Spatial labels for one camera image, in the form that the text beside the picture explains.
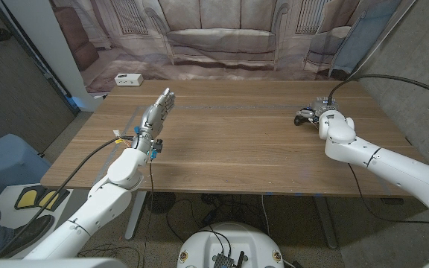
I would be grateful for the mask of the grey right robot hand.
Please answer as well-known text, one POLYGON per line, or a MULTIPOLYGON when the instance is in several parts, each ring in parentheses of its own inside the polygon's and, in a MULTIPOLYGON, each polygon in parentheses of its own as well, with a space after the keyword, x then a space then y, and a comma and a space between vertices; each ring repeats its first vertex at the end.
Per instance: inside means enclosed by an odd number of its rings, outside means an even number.
POLYGON ((296 112, 294 118, 294 124, 299 126, 305 122, 312 124, 318 124, 321 114, 328 110, 338 110, 338 103, 333 100, 331 104, 328 104, 328 98, 317 97, 317 99, 311 102, 307 107, 304 107, 296 112))

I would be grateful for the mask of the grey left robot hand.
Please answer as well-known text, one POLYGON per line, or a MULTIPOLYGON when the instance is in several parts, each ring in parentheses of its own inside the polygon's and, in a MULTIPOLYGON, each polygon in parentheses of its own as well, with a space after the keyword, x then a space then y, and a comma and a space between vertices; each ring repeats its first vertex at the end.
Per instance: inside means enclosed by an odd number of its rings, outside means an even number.
POLYGON ((147 153, 152 142, 161 133, 168 113, 174 108, 175 94, 167 88, 143 113, 139 134, 133 139, 131 147, 147 153))

